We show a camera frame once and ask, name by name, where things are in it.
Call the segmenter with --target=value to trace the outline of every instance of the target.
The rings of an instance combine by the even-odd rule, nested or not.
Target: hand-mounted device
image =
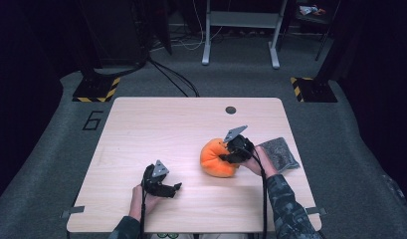
[[[243,125],[230,129],[224,138],[227,143],[227,149],[230,154],[221,154],[219,157],[230,163],[240,163],[250,159],[253,155],[254,145],[248,138],[240,135],[247,126]]]
[[[177,183],[174,186],[163,185],[162,181],[168,172],[168,168],[160,160],[157,160],[155,165],[150,164],[146,167],[141,186],[153,196],[174,197],[182,183]]]

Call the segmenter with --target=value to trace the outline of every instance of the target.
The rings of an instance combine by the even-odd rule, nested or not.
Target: gray carpet floor
[[[201,97],[279,98],[283,101],[314,200],[327,210],[321,231],[326,238],[407,238],[407,207],[386,183],[386,173],[359,136],[351,106],[337,82],[330,82],[338,103],[299,103],[291,77],[314,77],[326,55],[314,60],[319,41],[289,35],[273,70],[267,38],[224,39],[212,46],[209,66],[201,65],[203,46],[151,52],[154,61],[190,80]],[[121,69],[110,69],[115,72]],[[64,95],[48,128],[0,198],[0,238],[66,238],[69,209],[83,183],[109,114],[108,103],[74,103],[80,73],[61,79]],[[179,81],[177,84],[192,97]],[[117,97],[184,97],[147,64],[122,77]],[[97,130],[82,130],[93,111]],[[105,238],[107,234],[72,234]]]

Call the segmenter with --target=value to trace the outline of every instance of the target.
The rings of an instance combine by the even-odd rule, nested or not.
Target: hand
[[[143,189],[140,184],[132,188],[131,204],[129,205],[128,216],[141,220],[141,201],[142,201]],[[162,199],[162,197],[153,196],[150,194],[146,195],[146,214],[150,213],[156,204]]]
[[[275,174],[278,174],[277,169],[275,168],[272,161],[269,159],[268,154],[266,153],[265,149],[262,146],[255,146],[253,155],[260,159],[260,163],[266,173],[266,178],[269,178]],[[259,175],[259,176],[262,175],[260,165],[256,162],[256,160],[253,157],[251,157],[250,159],[248,159],[240,164],[249,168],[257,175]]]

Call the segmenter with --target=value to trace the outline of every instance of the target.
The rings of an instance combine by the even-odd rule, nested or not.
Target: gray pouch
[[[299,168],[300,165],[294,158],[293,154],[288,148],[287,142],[283,137],[278,137],[259,144],[262,146],[268,157],[274,163],[278,173],[282,173],[287,169]]]

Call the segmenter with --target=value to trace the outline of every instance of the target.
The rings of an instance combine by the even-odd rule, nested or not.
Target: sleeve
[[[274,209],[278,239],[318,238],[320,236],[308,220],[305,209],[296,202],[293,190],[281,174],[267,179],[269,200]]]
[[[110,233],[108,239],[137,239],[140,234],[140,223],[129,216],[124,216]]]

